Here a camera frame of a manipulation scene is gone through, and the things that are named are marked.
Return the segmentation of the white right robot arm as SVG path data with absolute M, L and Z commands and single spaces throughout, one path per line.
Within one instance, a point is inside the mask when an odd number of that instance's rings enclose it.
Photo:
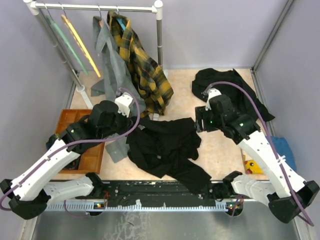
M 227 95 L 211 89 L 206 105 L 196 107 L 195 115 L 197 132 L 222 131 L 253 158 L 269 180 L 262 182 L 233 171 L 218 186 L 219 198 L 247 196 L 268 206 L 282 223 L 289 223 L 313 202 L 319 185 L 306 181 L 286 163 L 284 156 L 273 151 L 256 121 L 237 112 Z

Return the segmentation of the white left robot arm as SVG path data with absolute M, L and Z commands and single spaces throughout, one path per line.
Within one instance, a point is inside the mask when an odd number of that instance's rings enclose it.
M 94 172 L 75 180 L 55 184 L 49 182 L 89 149 L 129 135 L 140 120 L 137 117 L 135 122 L 131 121 L 132 105 L 140 109 L 138 102 L 128 95 L 117 97 L 114 101 L 103 100 L 93 107 L 90 114 L 71 123 L 28 170 L 14 179 L 1 181 L 3 195 L 0 200 L 9 198 L 8 207 L 1 206 L 1 210 L 30 220 L 55 203 L 72 198 L 101 197 L 104 183 Z

